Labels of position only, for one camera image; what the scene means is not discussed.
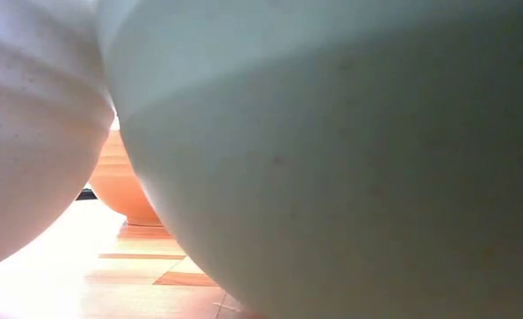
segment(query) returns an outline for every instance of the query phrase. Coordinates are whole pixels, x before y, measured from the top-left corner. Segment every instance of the orange bowl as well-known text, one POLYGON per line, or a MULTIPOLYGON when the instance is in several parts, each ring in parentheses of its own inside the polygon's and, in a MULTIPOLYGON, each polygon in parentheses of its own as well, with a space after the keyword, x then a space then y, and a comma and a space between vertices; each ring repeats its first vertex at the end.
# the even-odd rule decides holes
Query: orange bowl
POLYGON ((110 131, 89 183, 108 207, 126 215, 128 224, 162 225, 139 184, 119 130, 110 131))

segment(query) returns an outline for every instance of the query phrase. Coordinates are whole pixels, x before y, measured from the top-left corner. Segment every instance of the white bowl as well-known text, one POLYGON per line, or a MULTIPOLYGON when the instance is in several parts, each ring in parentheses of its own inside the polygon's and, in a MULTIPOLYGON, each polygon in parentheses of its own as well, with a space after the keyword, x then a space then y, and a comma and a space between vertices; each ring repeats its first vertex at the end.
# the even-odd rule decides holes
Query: white bowl
POLYGON ((0 0, 0 261, 72 203, 113 110, 87 1, 0 0))
POLYGON ((269 318, 523 317, 523 0, 119 1, 121 132, 269 318))

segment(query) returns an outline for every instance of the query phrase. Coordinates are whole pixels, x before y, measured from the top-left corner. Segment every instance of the ceramic pot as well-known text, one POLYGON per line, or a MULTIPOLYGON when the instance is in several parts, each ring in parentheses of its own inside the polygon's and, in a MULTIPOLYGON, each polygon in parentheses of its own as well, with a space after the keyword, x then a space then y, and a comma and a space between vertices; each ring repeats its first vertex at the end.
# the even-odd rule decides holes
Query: ceramic pot
POLYGON ((118 1, 130 158, 269 318, 523 317, 523 0, 118 1))
POLYGON ((0 0, 0 261, 73 202, 113 119, 87 1, 0 0))
POLYGON ((90 187, 108 207, 124 214, 128 224, 162 226, 141 189, 119 130, 110 131, 90 178, 90 187))

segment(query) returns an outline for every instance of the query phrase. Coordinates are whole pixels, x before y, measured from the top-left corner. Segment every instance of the wooden floor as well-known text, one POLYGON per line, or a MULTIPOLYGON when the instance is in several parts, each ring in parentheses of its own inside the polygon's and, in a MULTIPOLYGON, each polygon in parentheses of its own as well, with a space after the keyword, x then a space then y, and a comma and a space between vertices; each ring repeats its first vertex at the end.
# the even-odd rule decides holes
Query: wooden floor
POLYGON ((254 319, 163 228, 75 202, 0 263, 0 319, 254 319))

